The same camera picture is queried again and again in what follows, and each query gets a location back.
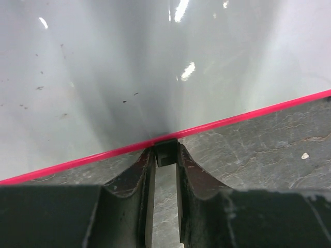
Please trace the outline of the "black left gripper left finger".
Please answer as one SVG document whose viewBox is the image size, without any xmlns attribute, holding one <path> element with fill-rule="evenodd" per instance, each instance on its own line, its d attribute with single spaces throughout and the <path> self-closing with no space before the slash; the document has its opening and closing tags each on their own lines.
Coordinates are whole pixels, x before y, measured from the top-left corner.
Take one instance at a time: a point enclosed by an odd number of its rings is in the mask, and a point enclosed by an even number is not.
<svg viewBox="0 0 331 248">
<path fill-rule="evenodd" d="M 151 247 L 155 156 L 105 184 L 1 187 L 1 247 Z"/>
</svg>

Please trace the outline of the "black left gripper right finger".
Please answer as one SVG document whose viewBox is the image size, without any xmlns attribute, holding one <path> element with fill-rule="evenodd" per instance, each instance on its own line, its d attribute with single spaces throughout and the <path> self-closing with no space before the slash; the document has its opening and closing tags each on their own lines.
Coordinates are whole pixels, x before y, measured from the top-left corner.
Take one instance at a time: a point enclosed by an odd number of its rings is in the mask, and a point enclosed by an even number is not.
<svg viewBox="0 0 331 248">
<path fill-rule="evenodd" d="M 179 238 L 185 247 L 330 247 L 330 191 L 233 189 L 177 152 Z"/>
</svg>

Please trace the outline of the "pink framed whiteboard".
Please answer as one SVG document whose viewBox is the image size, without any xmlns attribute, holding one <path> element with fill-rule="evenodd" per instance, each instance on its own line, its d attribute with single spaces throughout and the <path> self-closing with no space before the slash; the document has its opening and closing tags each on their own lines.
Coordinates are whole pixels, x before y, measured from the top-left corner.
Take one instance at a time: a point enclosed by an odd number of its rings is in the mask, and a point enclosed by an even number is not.
<svg viewBox="0 0 331 248">
<path fill-rule="evenodd" d="M 330 1 L 1 1 L 1 183 L 330 95 Z"/>
</svg>

